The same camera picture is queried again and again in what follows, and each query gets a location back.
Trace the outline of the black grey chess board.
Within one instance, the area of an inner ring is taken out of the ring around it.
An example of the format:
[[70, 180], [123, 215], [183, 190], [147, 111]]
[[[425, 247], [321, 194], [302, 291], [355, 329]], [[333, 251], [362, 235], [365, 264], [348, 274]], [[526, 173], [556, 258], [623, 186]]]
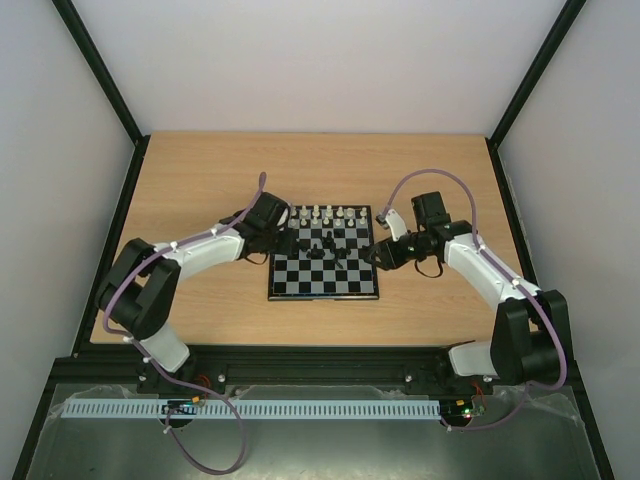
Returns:
[[370, 206], [297, 205], [289, 228], [297, 249], [270, 256], [270, 301], [379, 298], [376, 267], [364, 260], [374, 243]]

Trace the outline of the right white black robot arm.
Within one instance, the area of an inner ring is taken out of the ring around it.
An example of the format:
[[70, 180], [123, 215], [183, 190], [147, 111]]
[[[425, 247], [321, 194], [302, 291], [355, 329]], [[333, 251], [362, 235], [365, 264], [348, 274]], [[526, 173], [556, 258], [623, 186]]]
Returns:
[[455, 392], [471, 376], [519, 385], [540, 384], [556, 375], [554, 385], [563, 385], [571, 356], [564, 297], [556, 290], [541, 290], [496, 257], [470, 222], [451, 219], [440, 193], [411, 202], [416, 229], [410, 231], [396, 210], [386, 208], [376, 220], [390, 235], [367, 250], [366, 262], [389, 271], [435, 257], [440, 267], [461, 275], [495, 314], [490, 341], [449, 347], [448, 359], [436, 367], [438, 384]]

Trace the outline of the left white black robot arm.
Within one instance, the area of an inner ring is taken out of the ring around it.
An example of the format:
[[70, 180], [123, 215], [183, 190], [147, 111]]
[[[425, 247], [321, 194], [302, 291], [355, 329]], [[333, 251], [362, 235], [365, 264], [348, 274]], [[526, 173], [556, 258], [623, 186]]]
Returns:
[[286, 201], [262, 192], [246, 209], [192, 237], [158, 244], [135, 238], [125, 244], [102, 280], [96, 306], [104, 320], [120, 325], [147, 356], [175, 373], [190, 356], [169, 324], [179, 283], [253, 254], [292, 253], [292, 211]]

